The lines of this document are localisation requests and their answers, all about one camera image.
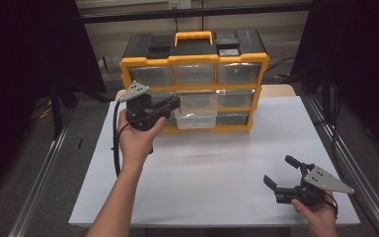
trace white tablecloth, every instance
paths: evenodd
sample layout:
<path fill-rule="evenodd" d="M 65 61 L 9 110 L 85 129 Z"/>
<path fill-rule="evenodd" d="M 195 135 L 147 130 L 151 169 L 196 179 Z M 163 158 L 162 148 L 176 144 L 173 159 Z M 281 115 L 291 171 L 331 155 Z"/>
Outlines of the white tablecloth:
<path fill-rule="evenodd" d="M 111 104 L 70 224 L 92 224 L 114 184 L 113 112 Z M 279 187 L 300 184 L 300 171 L 285 155 L 338 176 L 299 97 L 261 98 L 249 132 L 160 134 L 140 178 L 132 226 L 305 224 L 290 204 L 276 203 L 263 182 L 268 175 Z M 359 223 L 349 197 L 335 193 L 335 198 L 337 223 Z"/>

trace finger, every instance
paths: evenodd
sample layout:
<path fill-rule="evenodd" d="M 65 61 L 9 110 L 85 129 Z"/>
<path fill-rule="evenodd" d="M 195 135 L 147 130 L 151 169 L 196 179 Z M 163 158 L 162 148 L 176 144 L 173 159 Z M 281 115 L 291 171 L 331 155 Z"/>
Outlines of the finger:
<path fill-rule="evenodd" d="M 148 132 L 151 134 L 152 138 L 155 138 L 155 136 L 157 134 L 159 134 L 159 132 L 162 131 L 163 127 L 165 126 L 165 123 L 166 123 L 166 118 L 165 117 L 160 117 L 155 125 L 150 128 L 150 130 L 148 130 Z"/>
<path fill-rule="evenodd" d="M 127 109 L 123 109 L 121 112 L 119 112 L 118 126 L 117 126 L 118 129 L 121 129 L 128 123 L 126 115 L 127 115 Z"/>
<path fill-rule="evenodd" d="M 313 212 L 309 208 L 307 208 L 307 206 L 305 206 L 300 200 L 293 199 L 291 201 L 291 204 L 294 205 L 296 210 L 300 212 L 300 214 L 303 215 L 304 218 L 306 218 L 308 221 L 311 221 L 311 219 L 314 216 Z"/>
<path fill-rule="evenodd" d="M 334 197 L 334 192 L 332 192 L 332 191 L 326 191 L 325 200 L 327 200 L 329 203 L 333 204 L 334 200 L 331 197 L 332 198 Z"/>

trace metal bracket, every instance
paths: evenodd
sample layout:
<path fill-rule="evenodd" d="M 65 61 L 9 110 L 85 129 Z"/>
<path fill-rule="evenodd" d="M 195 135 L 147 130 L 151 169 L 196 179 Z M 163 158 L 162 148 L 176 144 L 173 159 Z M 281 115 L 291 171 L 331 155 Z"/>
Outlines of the metal bracket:
<path fill-rule="evenodd" d="M 149 91 L 150 91 L 150 88 L 148 86 L 144 86 L 136 81 L 133 81 L 133 83 L 131 83 L 127 91 L 125 91 L 124 95 L 119 97 L 119 101 L 123 103 L 131 99 L 134 99 L 138 96 L 141 96 L 143 94 L 146 94 Z"/>
<path fill-rule="evenodd" d="M 355 190 L 344 184 L 342 181 L 335 178 L 326 170 L 316 166 L 304 177 L 304 181 L 312 186 L 327 191 L 336 191 L 352 195 Z"/>

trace plastic drawer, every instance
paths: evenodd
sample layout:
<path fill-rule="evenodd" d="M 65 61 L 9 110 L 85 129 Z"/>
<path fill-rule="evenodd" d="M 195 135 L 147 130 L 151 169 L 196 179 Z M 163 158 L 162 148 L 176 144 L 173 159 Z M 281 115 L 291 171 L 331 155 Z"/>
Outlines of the plastic drawer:
<path fill-rule="evenodd" d="M 214 91 L 179 92 L 181 109 L 175 110 L 179 129 L 215 127 L 217 95 Z"/>
<path fill-rule="evenodd" d="M 179 85 L 208 85 L 214 82 L 214 64 L 180 64 L 174 66 Z"/>
<path fill-rule="evenodd" d="M 217 125 L 246 125 L 249 112 L 220 112 L 217 114 Z"/>
<path fill-rule="evenodd" d="M 250 107 L 255 90 L 217 90 L 218 107 Z"/>
<path fill-rule="evenodd" d="M 171 86 L 171 66 L 130 67 L 133 80 L 145 86 Z"/>
<path fill-rule="evenodd" d="M 171 116 L 168 119 L 166 119 L 165 126 L 178 126 L 177 118 L 175 118 L 174 113 L 171 113 Z"/>
<path fill-rule="evenodd" d="M 219 84 L 257 84 L 260 63 L 218 64 L 217 81 Z"/>

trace black cable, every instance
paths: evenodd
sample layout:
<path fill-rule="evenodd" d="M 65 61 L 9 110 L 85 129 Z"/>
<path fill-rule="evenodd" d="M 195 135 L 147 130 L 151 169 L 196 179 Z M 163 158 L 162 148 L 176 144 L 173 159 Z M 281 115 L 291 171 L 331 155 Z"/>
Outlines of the black cable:
<path fill-rule="evenodd" d="M 330 202 L 328 202 L 327 200 L 324 199 L 324 202 L 335 211 L 335 218 L 338 219 L 338 203 L 337 203 L 337 201 L 334 199 L 333 196 L 328 195 L 328 193 L 325 193 L 325 195 L 328 196 L 329 198 L 331 198 L 331 200 L 334 201 L 334 203 L 330 203 Z"/>
<path fill-rule="evenodd" d="M 119 107 L 120 101 L 116 101 L 115 107 L 114 107 L 114 118 L 113 118 L 113 154 L 114 154 L 114 166 L 115 166 L 115 173 L 118 176 L 119 172 L 121 171 L 121 166 L 119 165 L 119 140 L 118 135 L 116 133 L 116 123 L 117 123 L 117 115 L 118 115 L 118 107 Z"/>
<path fill-rule="evenodd" d="M 175 33 L 178 32 L 178 20 L 175 19 Z"/>
<path fill-rule="evenodd" d="M 201 0 L 201 8 L 204 8 L 204 0 Z M 204 31 L 204 16 L 201 17 L 201 31 Z"/>
<path fill-rule="evenodd" d="M 271 67 L 269 67 L 265 72 L 267 71 L 270 71 L 272 68 L 274 67 L 277 67 L 279 66 L 281 63 L 287 61 L 287 60 L 290 60 L 290 59 L 295 59 L 295 56 L 290 56 L 290 57 L 287 57 L 287 58 L 283 58 L 283 59 L 280 59 L 278 61 L 276 61 Z"/>
<path fill-rule="evenodd" d="M 285 78 L 283 81 L 280 82 L 280 84 L 291 84 L 291 83 L 295 83 L 295 82 L 302 80 L 301 76 L 303 76 L 303 74 L 305 74 L 305 73 L 309 72 L 310 70 L 312 70 L 313 68 L 315 68 L 315 66 L 317 66 L 317 65 L 318 65 L 317 62 L 310 63 L 305 68 L 303 68 L 300 71 L 296 72 L 295 74 L 291 74 L 289 77 Z"/>
<path fill-rule="evenodd" d="M 130 125 L 130 122 L 128 122 L 126 125 L 124 125 L 124 126 L 119 130 L 118 135 L 117 135 L 118 140 L 119 140 L 119 136 L 121 135 L 122 131 L 123 131 L 128 125 Z"/>
<path fill-rule="evenodd" d="M 175 33 L 178 32 L 178 20 L 175 18 Z"/>

